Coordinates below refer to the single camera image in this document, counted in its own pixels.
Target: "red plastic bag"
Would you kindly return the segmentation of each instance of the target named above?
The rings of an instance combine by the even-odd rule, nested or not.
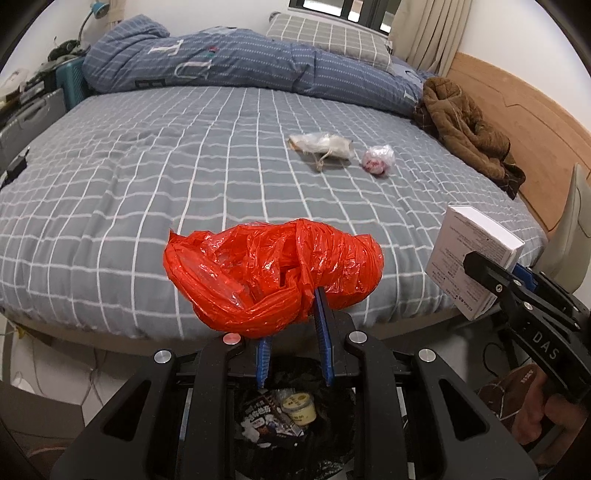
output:
[[[316,287],[333,309],[363,300],[382,278],[384,256],[370,235],[299,219],[218,234],[171,231],[164,268],[203,323],[258,338],[305,320]]]

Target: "blue comforter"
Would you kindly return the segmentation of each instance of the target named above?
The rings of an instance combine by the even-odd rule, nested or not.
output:
[[[86,56],[100,93],[200,85],[263,87],[411,116],[418,99],[387,72],[308,45],[251,30],[216,27],[183,37],[145,15],[126,20]]]

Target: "crumpled plastic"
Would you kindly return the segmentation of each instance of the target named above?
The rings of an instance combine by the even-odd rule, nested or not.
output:
[[[287,141],[294,150],[313,155],[317,171],[322,171],[327,157],[348,160],[353,156],[351,140],[325,132],[290,135]]]
[[[368,148],[361,159],[361,166],[372,175],[385,175],[394,164],[394,149],[390,145]]]
[[[299,219],[171,231],[164,269],[208,327],[260,338],[306,320],[317,287],[333,309],[360,302],[382,278],[384,256],[370,235]]]

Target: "gray suitcase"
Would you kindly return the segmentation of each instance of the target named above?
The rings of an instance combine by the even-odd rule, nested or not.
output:
[[[0,130],[0,175],[35,137],[65,114],[66,104],[62,89],[24,106],[24,110]]]

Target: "storage box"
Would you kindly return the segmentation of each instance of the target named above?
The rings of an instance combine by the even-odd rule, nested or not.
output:
[[[62,89],[24,105],[0,130],[0,175],[31,141],[65,114]]]
[[[64,90],[66,109],[69,112],[90,96],[90,88],[82,73],[84,57],[65,61],[56,68],[56,88]]]
[[[427,264],[427,275],[473,320],[487,311],[496,296],[464,272],[464,257],[477,251],[512,270],[523,241],[469,205],[450,205]]]

